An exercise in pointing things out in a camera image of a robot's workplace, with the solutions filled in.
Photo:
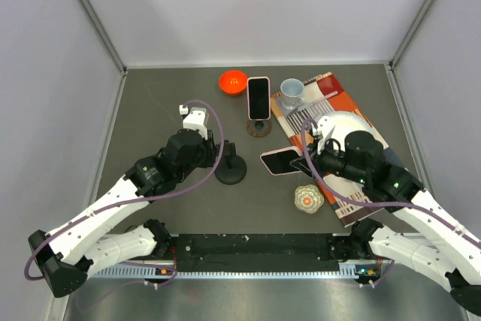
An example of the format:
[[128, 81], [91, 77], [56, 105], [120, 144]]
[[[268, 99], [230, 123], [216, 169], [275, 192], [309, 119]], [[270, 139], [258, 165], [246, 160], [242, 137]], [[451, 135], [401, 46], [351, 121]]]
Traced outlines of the black round-base phone stand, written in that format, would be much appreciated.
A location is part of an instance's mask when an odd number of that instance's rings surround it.
[[247, 174], [247, 164], [237, 154], [235, 143], [224, 141], [219, 164], [214, 171], [216, 179], [225, 185], [240, 183]]

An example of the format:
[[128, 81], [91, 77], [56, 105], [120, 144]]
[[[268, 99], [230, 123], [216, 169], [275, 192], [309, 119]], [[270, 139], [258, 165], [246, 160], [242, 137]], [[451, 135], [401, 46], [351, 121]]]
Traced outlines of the phone with pink case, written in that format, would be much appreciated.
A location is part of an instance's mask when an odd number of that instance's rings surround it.
[[271, 117], [271, 82], [268, 77], [247, 79], [248, 118], [268, 120]]

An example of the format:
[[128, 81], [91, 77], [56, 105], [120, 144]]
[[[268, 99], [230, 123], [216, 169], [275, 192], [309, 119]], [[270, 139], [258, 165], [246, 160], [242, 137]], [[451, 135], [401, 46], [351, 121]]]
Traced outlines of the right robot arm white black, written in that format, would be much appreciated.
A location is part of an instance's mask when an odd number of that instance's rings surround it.
[[428, 241], [424, 247], [379, 223], [354, 225], [351, 249], [359, 257], [386, 257], [432, 279], [472, 314], [480, 314], [480, 240], [449, 215], [408, 170], [388, 162], [382, 144], [366, 131], [302, 146], [290, 165], [316, 178], [331, 174], [362, 186], [369, 206], [384, 208]]

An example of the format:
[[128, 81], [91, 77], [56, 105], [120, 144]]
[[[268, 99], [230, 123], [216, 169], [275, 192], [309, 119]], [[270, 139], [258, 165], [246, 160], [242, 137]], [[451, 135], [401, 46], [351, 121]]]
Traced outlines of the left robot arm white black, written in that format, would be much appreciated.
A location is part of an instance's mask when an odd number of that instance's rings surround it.
[[149, 220], [122, 235], [110, 230], [154, 201], [177, 196], [176, 186], [195, 169], [215, 171], [225, 142], [215, 143], [191, 129], [172, 135], [158, 153], [139, 159], [101, 198], [64, 225], [48, 232], [37, 230], [29, 238], [39, 278], [52, 294], [71, 294], [103, 268], [151, 255], [162, 258], [170, 251], [163, 223]]

